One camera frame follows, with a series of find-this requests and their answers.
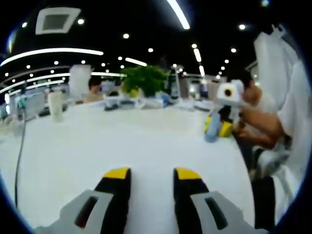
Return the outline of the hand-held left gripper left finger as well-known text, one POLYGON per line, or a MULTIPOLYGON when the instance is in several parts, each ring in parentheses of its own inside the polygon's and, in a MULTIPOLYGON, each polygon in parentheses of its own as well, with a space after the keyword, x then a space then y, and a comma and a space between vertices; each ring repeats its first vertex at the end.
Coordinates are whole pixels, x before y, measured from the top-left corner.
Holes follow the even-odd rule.
POLYGON ((86 190, 62 207, 51 225, 37 234, 122 234, 129 212, 131 169, 106 172, 93 190, 86 190))

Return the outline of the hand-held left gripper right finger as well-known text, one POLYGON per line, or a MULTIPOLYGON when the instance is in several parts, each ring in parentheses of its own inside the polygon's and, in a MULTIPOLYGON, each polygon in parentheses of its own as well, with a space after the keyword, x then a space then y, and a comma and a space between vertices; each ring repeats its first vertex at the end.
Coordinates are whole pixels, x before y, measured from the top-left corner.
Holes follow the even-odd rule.
POLYGON ((195 171, 173 170, 175 216, 180 234, 267 234, 244 220, 242 210, 217 191, 209 191, 195 171))

